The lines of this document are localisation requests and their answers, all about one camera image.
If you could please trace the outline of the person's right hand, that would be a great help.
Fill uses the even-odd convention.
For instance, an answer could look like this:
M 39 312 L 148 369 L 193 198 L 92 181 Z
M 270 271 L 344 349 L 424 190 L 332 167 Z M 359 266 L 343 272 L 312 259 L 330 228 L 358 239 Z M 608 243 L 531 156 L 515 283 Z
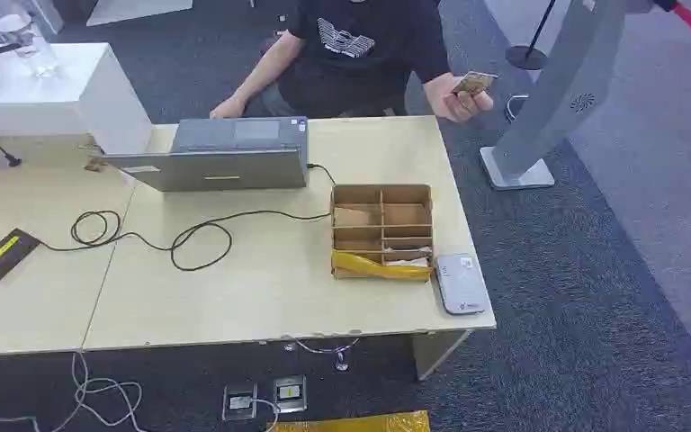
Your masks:
M 232 95 L 215 106 L 209 113 L 211 119 L 240 118 L 247 107 L 247 100 Z

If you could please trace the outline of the person's left hand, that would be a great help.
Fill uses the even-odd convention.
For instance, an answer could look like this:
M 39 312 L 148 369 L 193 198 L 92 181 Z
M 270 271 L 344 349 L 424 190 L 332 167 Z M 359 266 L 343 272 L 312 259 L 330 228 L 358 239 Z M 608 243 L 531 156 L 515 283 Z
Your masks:
M 494 107 L 493 99 L 485 91 L 475 95 L 466 91 L 454 93 L 461 81 L 461 76 L 445 73 L 423 84 L 426 99 L 436 116 L 462 123 Z

